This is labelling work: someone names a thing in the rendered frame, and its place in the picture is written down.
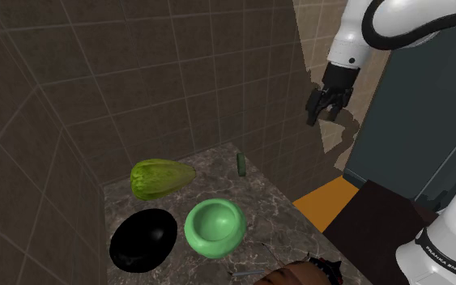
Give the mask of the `green lettuce head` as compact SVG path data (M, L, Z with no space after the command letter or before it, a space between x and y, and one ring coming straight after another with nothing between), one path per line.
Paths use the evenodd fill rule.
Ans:
M193 167L174 160L149 159L138 162L130 172L130 188L144 201L167 196L196 177Z

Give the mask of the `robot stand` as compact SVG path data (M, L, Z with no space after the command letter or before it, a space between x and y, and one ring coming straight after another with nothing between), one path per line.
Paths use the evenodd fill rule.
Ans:
M326 227L326 238L372 285L409 285L396 262L396 249L438 214L372 181L359 189L338 177L325 184L346 205Z

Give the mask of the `brown round thing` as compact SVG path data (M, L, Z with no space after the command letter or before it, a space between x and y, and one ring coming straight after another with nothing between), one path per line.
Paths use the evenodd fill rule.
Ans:
M311 262L291 262L267 271L254 285L331 285L326 274Z

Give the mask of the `dark grey tall cabinet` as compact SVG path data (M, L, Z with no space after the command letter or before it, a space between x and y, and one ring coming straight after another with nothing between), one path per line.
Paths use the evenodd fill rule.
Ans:
M456 28L391 53L344 178L431 210L456 194Z

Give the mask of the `thin dark stick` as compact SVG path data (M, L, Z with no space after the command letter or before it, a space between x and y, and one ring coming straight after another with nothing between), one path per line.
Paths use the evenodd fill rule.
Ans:
M261 245L264 247L264 249L275 259L279 267L284 267L285 264L271 251L270 247L266 245L265 243L261 243Z

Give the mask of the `black oval bowl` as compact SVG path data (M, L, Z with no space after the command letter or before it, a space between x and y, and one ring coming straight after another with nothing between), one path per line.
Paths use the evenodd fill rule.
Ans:
M130 273L154 270L171 253L177 240L177 221L166 210L151 208L132 214L112 235L109 256Z

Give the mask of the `green round pot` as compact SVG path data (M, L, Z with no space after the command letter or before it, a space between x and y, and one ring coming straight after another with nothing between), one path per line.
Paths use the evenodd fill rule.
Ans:
M211 198L197 204L184 223L185 238L197 253L219 259L232 253L242 242L246 219L241 208L223 198Z

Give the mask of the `grey slim tool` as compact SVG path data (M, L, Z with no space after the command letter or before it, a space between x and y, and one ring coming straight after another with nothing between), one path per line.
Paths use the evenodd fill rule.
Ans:
M238 271L238 272L228 271L228 273L232 277L241 277L241 276L248 276L248 275L255 275L255 274L265 274L266 270L250 270L250 271Z

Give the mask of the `black red spiky thing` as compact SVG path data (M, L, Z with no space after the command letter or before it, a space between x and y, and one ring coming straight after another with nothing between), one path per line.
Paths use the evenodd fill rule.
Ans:
M342 265L341 261L332 262L324 259L323 257L310 257L309 262L312 262L326 274L326 277L329 279L331 285L343 285L343 275L340 270Z

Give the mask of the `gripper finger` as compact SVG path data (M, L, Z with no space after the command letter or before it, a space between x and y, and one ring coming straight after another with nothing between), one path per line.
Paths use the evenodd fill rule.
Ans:
M339 115L339 112L348 105L351 98L351 93L337 94L331 98L330 111L328 112L327 120L334 121Z
M305 110L308 113L306 123L314 126L320 112L330 105L330 96L326 91L320 89L313 89L307 100Z

